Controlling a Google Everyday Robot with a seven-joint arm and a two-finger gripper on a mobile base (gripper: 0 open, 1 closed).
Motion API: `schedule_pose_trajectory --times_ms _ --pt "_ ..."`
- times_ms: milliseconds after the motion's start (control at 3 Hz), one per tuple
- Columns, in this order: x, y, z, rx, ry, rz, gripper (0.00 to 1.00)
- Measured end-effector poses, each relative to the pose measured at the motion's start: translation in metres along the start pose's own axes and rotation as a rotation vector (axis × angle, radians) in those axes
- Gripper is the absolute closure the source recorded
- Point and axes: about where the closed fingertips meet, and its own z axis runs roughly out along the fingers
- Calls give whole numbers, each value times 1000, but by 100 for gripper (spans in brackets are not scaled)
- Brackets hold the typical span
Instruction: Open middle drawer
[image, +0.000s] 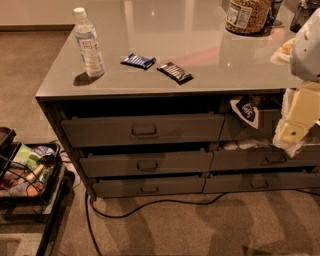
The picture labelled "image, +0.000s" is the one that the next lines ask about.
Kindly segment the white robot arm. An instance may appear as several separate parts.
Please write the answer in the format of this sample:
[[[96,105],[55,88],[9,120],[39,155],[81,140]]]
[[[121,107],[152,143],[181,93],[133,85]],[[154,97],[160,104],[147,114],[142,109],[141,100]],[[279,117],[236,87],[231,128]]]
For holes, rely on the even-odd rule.
[[[303,83],[284,93],[273,145],[293,158],[320,119],[320,9],[313,12],[292,39],[290,69]]]

